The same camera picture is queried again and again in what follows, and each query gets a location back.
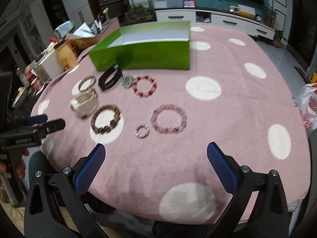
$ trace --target tv stand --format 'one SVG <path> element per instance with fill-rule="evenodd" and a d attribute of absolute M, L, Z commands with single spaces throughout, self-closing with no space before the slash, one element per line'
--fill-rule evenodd
<path fill-rule="evenodd" d="M 157 21 L 175 21 L 175 20 L 188 20 L 191 23 L 196 22 L 197 15 L 208 17 L 210 15 L 210 22 L 201 24 L 211 24 L 232 28 L 245 32 L 246 34 L 258 37 L 262 36 L 267 39 L 273 40 L 275 31 L 260 22 L 253 20 L 249 17 L 239 15 L 235 12 L 229 12 L 219 9 L 211 8 L 165 8 L 155 9 Z"/>

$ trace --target pink beaded bracelet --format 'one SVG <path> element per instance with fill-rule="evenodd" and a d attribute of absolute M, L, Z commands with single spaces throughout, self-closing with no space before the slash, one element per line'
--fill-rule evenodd
<path fill-rule="evenodd" d="M 177 113 L 179 113 L 182 117 L 182 123 L 180 126 L 178 127 L 175 127 L 175 128 L 164 128 L 164 127 L 161 127 L 157 124 L 156 120 L 157 120 L 157 117 L 158 115 L 164 111 L 164 110 L 173 110 Z M 164 133 L 164 134 L 167 134 L 167 133 L 178 133 L 178 132 L 182 132 L 186 125 L 187 125 L 187 115 L 185 113 L 185 111 L 181 108 L 181 107 L 178 107 L 176 105 L 173 105 L 173 104 L 166 104 L 166 105 L 161 105 L 159 108 L 157 108 L 156 110 L 153 111 L 153 115 L 152 115 L 152 118 L 151 118 L 151 123 L 154 127 L 154 129 L 158 132 L 158 133 Z"/>
<path fill-rule="evenodd" d="M 148 80 L 150 83 L 152 83 L 152 87 L 148 92 L 139 92 L 137 90 L 137 83 L 140 80 Z M 137 94 L 139 97 L 148 97 L 150 95 L 152 95 L 154 93 L 154 91 L 157 88 L 157 83 L 155 82 L 155 79 L 153 79 L 152 77 L 150 77 L 149 75 L 142 75 L 142 76 L 138 76 L 135 81 L 133 82 L 133 91 L 135 94 Z"/>

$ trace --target plastic bag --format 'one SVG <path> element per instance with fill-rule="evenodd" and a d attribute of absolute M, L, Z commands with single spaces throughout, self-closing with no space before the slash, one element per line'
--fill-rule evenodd
<path fill-rule="evenodd" d="M 306 84 L 295 98 L 301 113 L 307 136 L 317 129 L 317 84 Z"/>

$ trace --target pink tablecloth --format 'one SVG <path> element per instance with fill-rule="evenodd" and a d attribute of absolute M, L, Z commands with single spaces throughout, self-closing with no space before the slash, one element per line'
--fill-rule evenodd
<path fill-rule="evenodd" d="M 296 204 L 309 188 L 310 155 L 301 116 L 282 76 L 246 34 L 206 24 L 192 27 L 190 71 L 123 71 L 155 78 L 152 96 L 137 97 L 121 84 L 108 92 L 96 85 L 100 105 L 116 104 L 121 110 L 119 125 L 109 134 L 94 134 L 91 117 L 78 119 L 69 107 L 78 83 L 102 74 L 89 56 L 50 83 L 32 114 L 63 118 L 66 128 L 48 136 L 44 153 L 60 170 L 103 143 L 107 155 L 89 189 L 93 195 L 142 217 L 202 224 L 215 223 L 231 199 L 207 159 L 207 145 L 215 141 L 253 171 L 278 170 L 288 206 Z M 139 87 L 148 90 L 150 84 L 140 82 Z M 187 127 L 178 134 L 159 134 L 150 124 L 153 110 L 171 103 L 186 111 Z M 112 117 L 104 112 L 96 124 L 107 125 Z M 142 123 L 150 126 L 145 139 L 134 134 Z M 180 118 L 163 112 L 158 123 L 175 127 Z M 242 220 L 248 219 L 255 198 Z"/>

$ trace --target metal screw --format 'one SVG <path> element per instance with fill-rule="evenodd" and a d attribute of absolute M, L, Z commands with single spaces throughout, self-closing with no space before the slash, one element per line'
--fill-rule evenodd
<path fill-rule="evenodd" d="M 41 171 L 37 171 L 36 173 L 35 173 L 35 177 L 40 177 L 42 175 L 42 172 Z"/>
<path fill-rule="evenodd" d="M 64 173 L 64 174 L 69 174 L 71 170 L 72 170 L 72 168 L 70 168 L 70 167 L 65 167 L 65 168 L 63 169 L 63 173 Z"/>
<path fill-rule="evenodd" d="M 248 173 L 250 171 L 250 168 L 248 166 L 242 166 L 241 167 L 242 172 Z"/>
<path fill-rule="evenodd" d="M 271 174 L 272 174 L 273 176 L 278 176 L 278 171 L 276 171 L 276 170 L 271 170 Z"/>

